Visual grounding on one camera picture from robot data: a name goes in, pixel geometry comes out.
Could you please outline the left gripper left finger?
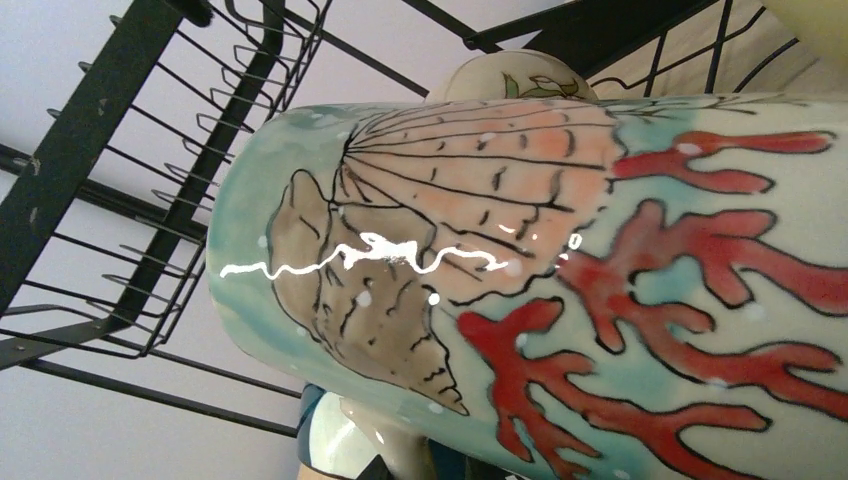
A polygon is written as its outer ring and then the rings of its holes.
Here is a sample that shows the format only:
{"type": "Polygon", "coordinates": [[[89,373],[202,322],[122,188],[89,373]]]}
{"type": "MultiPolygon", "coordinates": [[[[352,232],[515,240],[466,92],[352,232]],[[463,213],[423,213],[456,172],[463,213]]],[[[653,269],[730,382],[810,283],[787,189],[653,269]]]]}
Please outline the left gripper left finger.
{"type": "Polygon", "coordinates": [[[376,455],[358,474],[356,480],[391,480],[391,472],[380,455],[376,455]]]}

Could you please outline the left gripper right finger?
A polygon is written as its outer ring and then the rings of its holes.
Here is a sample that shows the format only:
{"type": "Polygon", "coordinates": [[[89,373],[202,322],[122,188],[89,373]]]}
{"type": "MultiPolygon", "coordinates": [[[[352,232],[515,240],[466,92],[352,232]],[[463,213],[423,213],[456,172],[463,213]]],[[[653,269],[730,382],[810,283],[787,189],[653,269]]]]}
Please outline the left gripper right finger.
{"type": "Polygon", "coordinates": [[[466,480],[517,480],[519,476],[496,465],[475,459],[466,459],[466,480]]]}

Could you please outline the teal patterned white bowl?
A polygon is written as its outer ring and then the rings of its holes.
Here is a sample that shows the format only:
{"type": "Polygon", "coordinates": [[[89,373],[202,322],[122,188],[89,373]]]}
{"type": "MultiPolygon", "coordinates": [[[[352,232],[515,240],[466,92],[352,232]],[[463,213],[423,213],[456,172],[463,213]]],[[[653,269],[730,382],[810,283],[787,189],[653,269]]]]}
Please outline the teal patterned white bowl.
{"type": "Polygon", "coordinates": [[[465,455],[313,384],[301,394],[296,439],[300,479],[356,479],[376,455],[391,479],[466,479],[465,455]]]}

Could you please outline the beige mug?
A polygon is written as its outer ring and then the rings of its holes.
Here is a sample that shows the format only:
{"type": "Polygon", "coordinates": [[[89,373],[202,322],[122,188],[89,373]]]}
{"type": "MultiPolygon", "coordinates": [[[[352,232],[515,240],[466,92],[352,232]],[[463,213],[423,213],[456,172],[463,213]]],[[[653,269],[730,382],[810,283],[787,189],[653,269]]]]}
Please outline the beige mug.
{"type": "Polygon", "coordinates": [[[527,479],[847,475],[847,99],[293,109],[210,294],[262,363],[527,479]]]}

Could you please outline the plain white bowl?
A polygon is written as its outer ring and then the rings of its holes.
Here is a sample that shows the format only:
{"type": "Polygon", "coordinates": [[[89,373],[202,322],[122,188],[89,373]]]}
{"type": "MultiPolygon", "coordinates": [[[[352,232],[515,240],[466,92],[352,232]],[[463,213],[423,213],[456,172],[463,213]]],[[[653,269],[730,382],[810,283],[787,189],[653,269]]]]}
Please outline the plain white bowl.
{"type": "Polygon", "coordinates": [[[597,95],[563,61],[535,50],[507,49],[461,64],[425,101],[528,98],[595,101],[597,95]]]}

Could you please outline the yellow mug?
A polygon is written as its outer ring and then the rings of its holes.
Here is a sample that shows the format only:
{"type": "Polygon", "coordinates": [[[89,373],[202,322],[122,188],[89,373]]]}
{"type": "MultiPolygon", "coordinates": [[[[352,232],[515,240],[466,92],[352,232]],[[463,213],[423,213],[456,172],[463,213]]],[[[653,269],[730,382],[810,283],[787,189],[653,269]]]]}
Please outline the yellow mug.
{"type": "Polygon", "coordinates": [[[847,72],[847,0],[763,0],[803,44],[847,72]]]}

